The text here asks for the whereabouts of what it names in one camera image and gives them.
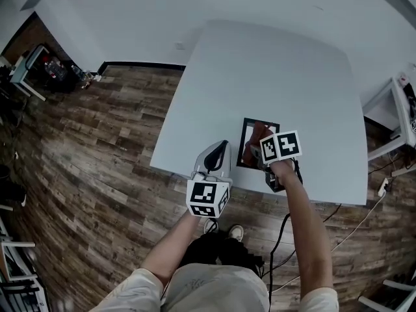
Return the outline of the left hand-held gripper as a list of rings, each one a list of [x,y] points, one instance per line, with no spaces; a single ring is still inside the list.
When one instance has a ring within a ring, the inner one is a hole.
[[[231,146],[227,140],[212,144],[198,155],[187,181],[186,205],[192,215],[219,218],[230,198],[230,172]]]

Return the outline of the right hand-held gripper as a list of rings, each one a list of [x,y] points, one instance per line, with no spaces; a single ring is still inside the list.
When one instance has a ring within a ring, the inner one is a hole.
[[[302,155],[296,130],[266,136],[259,141],[258,146],[250,146],[250,150],[257,160],[257,167],[265,172],[266,184],[273,192],[277,193],[285,190],[285,187],[279,183],[278,178],[270,168],[270,165],[277,161],[290,159],[292,168],[300,182],[303,183],[298,160],[296,159]]]

